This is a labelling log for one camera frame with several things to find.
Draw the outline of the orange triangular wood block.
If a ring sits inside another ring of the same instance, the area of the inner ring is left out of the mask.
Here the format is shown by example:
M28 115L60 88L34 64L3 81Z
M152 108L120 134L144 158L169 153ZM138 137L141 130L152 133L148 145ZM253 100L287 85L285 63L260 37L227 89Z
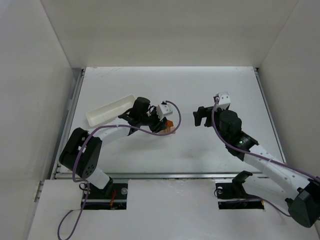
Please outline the orange triangular wood block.
M165 126L166 126L167 128L171 128L171 127L174 126L174 123L173 123L172 121L170 121L170 120L167 120L166 123L165 123Z

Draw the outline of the white plastic tray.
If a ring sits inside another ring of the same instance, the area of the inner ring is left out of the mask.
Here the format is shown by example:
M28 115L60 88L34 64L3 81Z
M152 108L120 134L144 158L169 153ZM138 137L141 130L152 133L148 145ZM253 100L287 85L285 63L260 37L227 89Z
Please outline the white plastic tray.
M87 112L85 116L89 126L96 127L98 125L113 121L117 116L130 109L135 100L135 96L131 94Z

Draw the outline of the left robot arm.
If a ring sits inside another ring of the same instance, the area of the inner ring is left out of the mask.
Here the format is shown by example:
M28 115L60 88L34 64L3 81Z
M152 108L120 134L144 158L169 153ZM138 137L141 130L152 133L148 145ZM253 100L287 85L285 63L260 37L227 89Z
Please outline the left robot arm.
M62 153L59 163L75 175L89 182L106 197L113 188L113 179L98 168L100 152L104 145L127 137L140 127L147 126L153 134L166 129L166 115L172 114L172 107L162 102L154 107L145 97L138 97L131 108L118 115L108 125L98 130L73 130Z

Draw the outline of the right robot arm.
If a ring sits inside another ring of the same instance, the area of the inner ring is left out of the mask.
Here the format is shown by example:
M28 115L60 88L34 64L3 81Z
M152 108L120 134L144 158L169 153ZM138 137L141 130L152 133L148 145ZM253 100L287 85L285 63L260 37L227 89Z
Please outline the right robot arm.
M320 219L320 179L305 171L278 161L250 135L242 130L242 120L229 108L216 105L200 106L193 112L195 126L205 119L205 127L212 127L228 152L251 165L272 180L262 183L251 172L242 171L232 180L235 198L262 198L284 209L305 228Z

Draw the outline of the right aluminium rail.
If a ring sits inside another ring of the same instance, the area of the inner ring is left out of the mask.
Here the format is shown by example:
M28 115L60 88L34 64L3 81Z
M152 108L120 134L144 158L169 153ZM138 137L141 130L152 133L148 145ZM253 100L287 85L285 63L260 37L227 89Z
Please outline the right aluminium rail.
M267 114L268 114L268 117L269 117L269 121L271 123L271 127L272 127L272 130L273 130L273 134L275 136L275 140L276 140L276 143L277 143L278 150L280 152L281 159L286 164L287 163L287 159L285 157L285 154L284 154L284 151L283 151L283 148L282 148L282 144L280 142L280 138L279 138L276 126L275 126L275 122L274 122L273 116L272 116L270 108L269 108L269 104L268 104L268 101L267 101L267 98L266 98L266 95L265 95L265 92L264 92L264 89L263 89L263 86L262 86L262 83L261 83L261 80L260 80L260 76L259 76L259 71L258 70L259 69L257 67L253 67L253 71L254 71L254 74L255 74L255 77L256 77L256 80L257 80L257 83L258 83L258 86L259 86L259 89L260 89L260 92L261 92L261 95L262 95L262 98L263 98L264 105L266 107L266 111L267 111Z

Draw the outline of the aluminium rail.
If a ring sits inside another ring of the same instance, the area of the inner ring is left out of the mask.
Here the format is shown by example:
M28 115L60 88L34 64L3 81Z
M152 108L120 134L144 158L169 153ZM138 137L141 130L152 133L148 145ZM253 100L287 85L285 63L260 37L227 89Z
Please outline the aluminium rail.
M259 86L259 89L260 89L260 92L261 92L261 95L262 95L262 98L263 98L264 105L266 107L266 111L267 111L267 114L268 114L268 117L269 117L269 121L271 123L271 127L272 127L272 130L273 130L273 134L275 136L275 140L276 140L276 143L277 143L278 150L280 152L281 159L286 164L287 163L287 159L285 157L285 154L284 154L284 151L283 151L283 148L282 148L282 144L280 142L280 138L279 138L276 126L275 126L275 122L274 122L273 116L272 116L270 108L269 108L269 104L268 104L268 101L267 101L267 98L266 98L266 95L265 95L265 92L264 92L264 89L263 89L263 86L262 86L262 83L261 83L261 80L260 80L260 76L259 76L259 71L258 70L259 69L257 67L253 67L253 71L254 71L254 74L255 74L255 77L256 77L256 80L257 80L257 83L258 83L258 86Z
M62 115L62 123L58 131L57 141L54 147L52 160L49 166L48 174L45 178L46 180L52 180L55 178L55 174L57 172L59 164L59 157L64 148L67 135L70 132L71 123L74 117L75 107L79 98L86 68L75 67L71 70L73 73L73 80L71 82L70 91Z
M238 172L196 172L196 173L108 173L112 179L164 180L164 179L231 179Z

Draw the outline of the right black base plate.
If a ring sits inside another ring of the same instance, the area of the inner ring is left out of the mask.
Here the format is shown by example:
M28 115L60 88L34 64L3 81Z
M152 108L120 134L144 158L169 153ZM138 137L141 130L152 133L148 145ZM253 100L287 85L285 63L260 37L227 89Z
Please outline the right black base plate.
M217 198L229 203L261 201L261 198L246 192L241 183L216 182Z

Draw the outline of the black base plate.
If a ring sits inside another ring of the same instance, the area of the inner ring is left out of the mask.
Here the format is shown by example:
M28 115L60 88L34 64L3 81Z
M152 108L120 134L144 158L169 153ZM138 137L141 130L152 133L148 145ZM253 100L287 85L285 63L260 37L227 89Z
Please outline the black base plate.
M261 198L246 192L241 183L216 182L217 198L229 203L261 201Z
M89 195L88 201L99 201L99 202L110 202L114 199L115 203L127 200L128 194L128 183L127 182L116 182L113 183L110 189L99 189L93 184L89 184Z

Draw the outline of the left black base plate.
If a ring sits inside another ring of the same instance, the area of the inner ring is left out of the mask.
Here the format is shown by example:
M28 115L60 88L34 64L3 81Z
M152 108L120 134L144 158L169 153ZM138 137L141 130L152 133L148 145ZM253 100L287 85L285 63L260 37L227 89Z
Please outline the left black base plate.
M93 184L89 184L89 195L88 201L99 201L99 202L110 202L114 199L115 203L127 200L128 194L128 183L127 182L116 182L113 183L110 189L99 189Z

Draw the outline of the left aluminium rail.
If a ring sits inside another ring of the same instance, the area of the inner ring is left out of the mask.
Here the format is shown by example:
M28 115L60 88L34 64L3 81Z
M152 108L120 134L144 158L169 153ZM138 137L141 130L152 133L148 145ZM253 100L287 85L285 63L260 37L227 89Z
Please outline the left aluminium rail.
M49 166L48 174L45 178L46 180L52 180L55 178L55 174L57 172L59 164L59 157L64 148L67 135L70 132L71 123L74 117L75 107L79 98L86 68L75 67L71 70L73 73L73 80L71 82L70 91L62 115L62 123L58 131L57 141L54 147L52 160Z

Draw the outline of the front aluminium rail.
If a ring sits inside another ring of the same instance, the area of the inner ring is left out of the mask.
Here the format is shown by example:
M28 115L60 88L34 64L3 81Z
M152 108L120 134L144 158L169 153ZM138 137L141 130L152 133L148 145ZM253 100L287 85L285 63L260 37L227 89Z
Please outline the front aluminium rail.
M231 179L238 172L196 172L196 173L108 173L112 179L164 180L164 179Z

